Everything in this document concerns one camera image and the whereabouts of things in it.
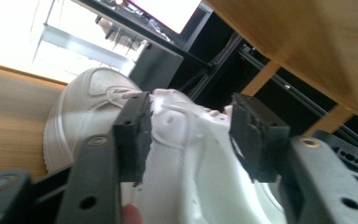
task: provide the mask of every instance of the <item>white shoe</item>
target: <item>white shoe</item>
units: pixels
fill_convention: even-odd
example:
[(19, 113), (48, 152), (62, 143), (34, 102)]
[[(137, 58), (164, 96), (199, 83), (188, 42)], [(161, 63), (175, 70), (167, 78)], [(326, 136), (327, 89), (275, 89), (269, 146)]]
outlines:
[[(95, 69), (67, 87), (45, 130), (50, 171), (74, 160), (78, 140), (108, 132), (123, 98), (138, 91), (123, 79)], [(145, 224), (285, 223), (268, 185), (252, 184), (237, 160), (228, 137), (230, 113), (195, 105), (174, 90), (155, 90), (151, 98), (152, 144), (143, 184), (121, 185), (122, 202), (137, 204)]]
[(72, 81), (48, 115), (43, 148), (49, 172), (74, 161), (78, 141), (108, 133), (129, 95), (140, 89), (108, 68), (87, 70)]

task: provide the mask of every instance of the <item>metal rivet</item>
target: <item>metal rivet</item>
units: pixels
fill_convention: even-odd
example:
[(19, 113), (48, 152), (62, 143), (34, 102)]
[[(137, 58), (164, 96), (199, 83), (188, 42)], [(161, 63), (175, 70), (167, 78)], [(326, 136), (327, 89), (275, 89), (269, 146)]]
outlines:
[(92, 147), (97, 147), (103, 145), (106, 141), (107, 139), (104, 137), (95, 137), (90, 139), (87, 144)]
[(0, 176), (0, 191), (12, 186), (19, 179), (17, 175), (2, 175)]
[(306, 147), (320, 147), (319, 143), (317, 143), (315, 140), (310, 138), (301, 138), (300, 142), (305, 145)]

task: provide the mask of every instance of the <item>monitor screen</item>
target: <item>monitor screen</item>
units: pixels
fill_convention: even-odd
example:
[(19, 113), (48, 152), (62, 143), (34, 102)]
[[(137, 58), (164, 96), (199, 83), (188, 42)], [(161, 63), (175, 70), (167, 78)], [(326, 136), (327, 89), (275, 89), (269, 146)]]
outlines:
[(130, 2), (180, 34), (201, 0), (130, 0)]

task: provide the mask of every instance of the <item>wooden board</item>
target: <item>wooden board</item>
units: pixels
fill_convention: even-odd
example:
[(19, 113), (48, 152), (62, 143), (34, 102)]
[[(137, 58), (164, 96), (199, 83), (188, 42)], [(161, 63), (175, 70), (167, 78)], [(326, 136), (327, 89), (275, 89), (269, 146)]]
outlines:
[(358, 116), (358, 1), (206, 2), (266, 57)]
[(255, 94), (263, 88), (264, 85), (275, 75), (281, 68), (280, 65), (273, 61), (269, 61), (266, 66), (257, 73), (252, 81), (241, 91), (242, 94), (255, 96)]
[(0, 171), (46, 174), (43, 131), (65, 85), (0, 68)]
[(353, 117), (353, 113), (342, 105), (336, 105), (326, 116), (319, 119), (303, 135), (311, 136), (316, 130), (333, 133)]

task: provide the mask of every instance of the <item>fingertip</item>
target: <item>fingertip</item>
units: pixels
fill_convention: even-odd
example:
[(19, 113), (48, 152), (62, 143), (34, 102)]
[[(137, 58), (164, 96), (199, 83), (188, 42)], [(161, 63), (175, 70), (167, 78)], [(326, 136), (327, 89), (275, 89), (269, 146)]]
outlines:
[(133, 204), (127, 204), (123, 207), (124, 224), (142, 224), (141, 213)]

